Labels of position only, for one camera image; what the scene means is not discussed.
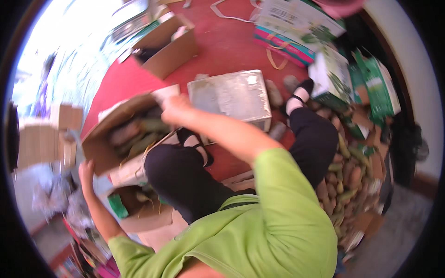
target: plastic bag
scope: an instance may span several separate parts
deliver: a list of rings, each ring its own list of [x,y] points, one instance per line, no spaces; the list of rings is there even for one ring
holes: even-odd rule
[[[54,176],[50,181],[39,182],[34,186],[32,209],[42,211],[46,220],[68,208],[71,186],[66,175]]]
[[[64,176],[56,176],[52,184],[48,205],[54,212],[65,212],[69,204],[68,196],[71,194],[70,184]]]
[[[69,206],[66,221],[80,238],[88,238],[85,229],[94,228],[94,222],[89,214],[88,206],[80,190],[75,191],[68,198]]]
[[[40,183],[37,183],[34,186],[34,194],[32,195],[32,204],[31,207],[34,211],[41,211],[45,216],[46,220],[51,218],[54,215],[53,210],[49,207],[49,197],[48,193],[41,186]]]

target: wall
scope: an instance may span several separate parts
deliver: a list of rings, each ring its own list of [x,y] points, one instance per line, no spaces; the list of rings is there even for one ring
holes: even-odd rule
[[[429,145],[430,155],[417,164],[417,171],[439,178],[444,146],[443,114],[439,87],[425,46],[396,0],[368,0],[365,10],[392,47],[405,77],[414,118]]]

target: hand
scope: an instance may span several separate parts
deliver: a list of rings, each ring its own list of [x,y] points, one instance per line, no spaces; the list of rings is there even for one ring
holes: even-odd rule
[[[162,109],[164,110],[161,115],[162,121],[178,127],[184,126],[195,111],[188,96],[184,94],[172,96],[164,100]]]
[[[82,191],[91,192],[93,190],[94,161],[85,160],[79,166],[79,178],[81,180]]]

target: white sock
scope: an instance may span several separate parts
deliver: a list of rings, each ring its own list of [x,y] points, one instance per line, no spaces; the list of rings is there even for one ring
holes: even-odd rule
[[[184,147],[194,147],[197,144],[199,144],[199,140],[196,138],[195,135],[192,135],[190,137],[187,138],[187,140],[184,142]],[[199,151],[199,153],[202,155],[202,159],[204,160],[204,164],[203,166],[207,163],[207,153],[206,150],[199,146],[196,148],[197,151]]]
[[[302,87],[298,87],[295,90],[294,95],[300,97],[304,102],[309,100],[309,93]],[[292,111],[301,107],[303,107],[303,103],[301,103],[301,101],[297,100],[296,98],[291,97],[291,99],[289,99],[286,104],[286,114],[290,115]]]

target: green gift box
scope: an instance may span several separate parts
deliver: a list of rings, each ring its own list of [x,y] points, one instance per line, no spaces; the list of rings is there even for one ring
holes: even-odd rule
[[[358,140],[365,140],[374,128],[374,124],[368,118],[363,107],[356,107],[351,115],[340,114],[338,116],[343,124],[348,128],[352,137]]]
[[[368,90],[372,117],[378,119],[399,113],[399,99],[386,67],[373,56],[365,59],[359,50],[354,54]]]
[[[366,89],[365,82],[363,80],[363,75],[358,65],[350,64],[348,66],[349,74],[351,75],[351,83],[352,83],[352,102],[368,105],[369,97],[368,90]]]

